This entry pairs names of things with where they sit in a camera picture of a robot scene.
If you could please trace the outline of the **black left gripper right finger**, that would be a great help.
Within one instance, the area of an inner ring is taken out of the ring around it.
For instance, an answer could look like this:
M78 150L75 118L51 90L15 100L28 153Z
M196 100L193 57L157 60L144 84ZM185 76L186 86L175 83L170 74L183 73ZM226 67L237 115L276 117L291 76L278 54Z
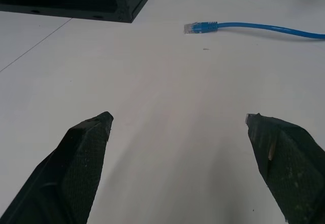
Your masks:
M302 127L260 114L245 120L259 172L288 223L324 223L324 150Z

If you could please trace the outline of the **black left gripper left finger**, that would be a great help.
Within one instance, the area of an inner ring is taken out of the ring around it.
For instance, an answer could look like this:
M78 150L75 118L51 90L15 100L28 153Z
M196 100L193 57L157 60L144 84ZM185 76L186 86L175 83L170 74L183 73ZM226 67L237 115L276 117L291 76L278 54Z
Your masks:
M113 119L105 111L70 128L36 166L1 223L87 223Z

